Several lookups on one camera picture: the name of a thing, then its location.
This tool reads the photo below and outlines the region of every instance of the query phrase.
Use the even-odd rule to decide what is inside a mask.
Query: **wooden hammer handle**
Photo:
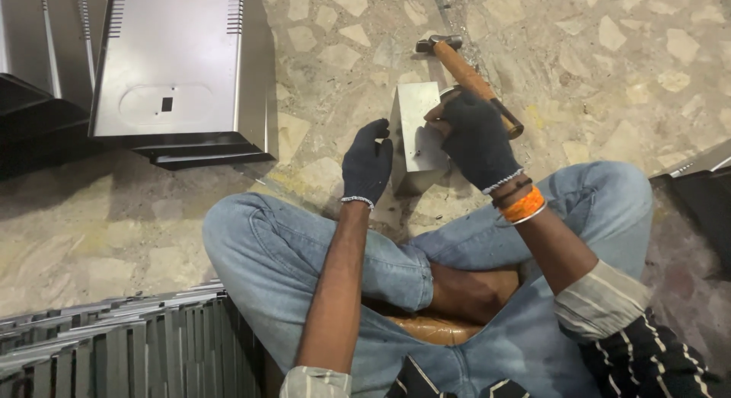
[[[457,54],[457,51],[450,47],[447,42],[439,41],[435,44],[434,54],[436,54],[439,61],[447,68],[447,71],[452,73],[452,76],[454,76],[455,80],[462,87],[468,89],[488,103],[494,103],[493,99],[497,99],[497,96],[490,84],[472,66],[467,64],[462,56]],[[502,116],[502,122],[511,140],[523,133],[523,125],[519,124],[520,127],[516,126],[505,115]]]

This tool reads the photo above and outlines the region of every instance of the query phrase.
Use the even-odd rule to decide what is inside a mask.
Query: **hand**
[[[460,92],[424,116],[427,121],[438,118],[451,126],[442,150],[483,194],[523,172],[512,154],[500,111],[492,104]]]
[[[343,158],[342,201],[359,200],[373,209],[386,189],[393,163],[393,142],[389,135],[388,120],[379,119],[361,128],[355,135],[353,145]]]

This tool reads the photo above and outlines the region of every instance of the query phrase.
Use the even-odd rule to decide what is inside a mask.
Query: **blue jeans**
[[[652,218],[652,191],[639,170],[620,162],[593,162],[559,170],[537,186],[553,211],[602,260],[639,278]],[[496,227],[497,216],[486,206],[404,245],[369,231],[363,295],[416,311],[431,302],[429,261],[483,270],[531,260],[515,228]],[[254,193],[226,197],[206,216],[203,241],[216,272],[285,372],[293,366],[334,230],[332,220]],[[477,396],[506,377],[534,396],[599,396],[577,346],[559,331],[553,293],[540,273],[461,345],[414,339],[361,307],[353,396],[383,397],[407,354],[440,391],[461,398]]]

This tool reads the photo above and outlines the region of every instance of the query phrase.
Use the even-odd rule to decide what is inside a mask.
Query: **man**
[[[491,105],[462,93],[425,117],[437,118],[452,127],[443,149],[498,208],[405,245],[369,231],[393,153],[381,119],[345,154],[337,223],[249,193],[206,216],[216,272],[289,371],[281,395],[709,396],[718,378],[645,313],[649,294],[636,281],[652,217],[644,175],[595,162],[534,190]],[[485,270],[528,260],[539,270],[507,303],[496,299]],[[427,344],[363,307],[361,294],[486,326],[460,345]]]

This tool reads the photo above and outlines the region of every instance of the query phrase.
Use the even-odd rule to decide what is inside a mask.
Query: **rolled sleeve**
[[[296,366],[287,373],[279,398],[348,398],[352,377],[330,369]]]
[[[554,312],[571,338],[593,342],[642,316],[650,296],[642,283],[599,260],[591,272],[556,296]]]

